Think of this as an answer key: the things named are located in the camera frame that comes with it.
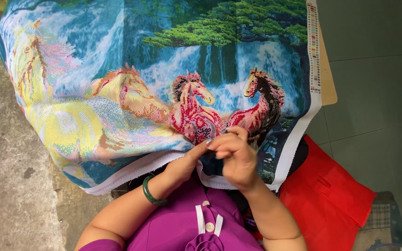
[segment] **stone floor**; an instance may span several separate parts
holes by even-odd
[[[57,170],[0,60],[0,250],[71,251],[110,200],[84,193]]]

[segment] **red horse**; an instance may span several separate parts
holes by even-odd
[[[177,76],[171,85],[173,101],[169,123],[179,133],[185,135],[194,145],[220,134],[220,116],[218,112],[201,106],[196,96],[200,96],[207,104],[215,102],[214,96],[201,82],[199,74],[189,73]]]
[[[250,140],[263,141],[266,133],[271,130],[280,117],[284,105],[285,91],[280,84],[272,79],[269,73],[252,69],[246,82],[243,95],[254,97],[260,92],[260,99],[256,106],[249,110],[238,110],[229,117],[227,126],[241,126],[249,133]]]

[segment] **color chart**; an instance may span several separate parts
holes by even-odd
[[[310,90],[321,92],[319,61],[319,21],[317,7],[307,3],[308,10],[308,55],[310,57]]]

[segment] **forearm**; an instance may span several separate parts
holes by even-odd
[[[149,180],[148,190],[154,198],[163,200],[181,185],[173,180],[161,173]],[[76,250],[102,235],[117,242],[127,240],[156,208],[145,197],[142,186],[126,193],[96,215],[83,231]]]
[[[268,240],[301,237],[293,215],[259,179],[253,189],[243,191],[261,235]]]

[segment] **red bag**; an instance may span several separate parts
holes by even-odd
[[[309,251],[350,251],[376,193],[356,182],[309,136],[305,162],[286,179],[280,200],[291,211]]]

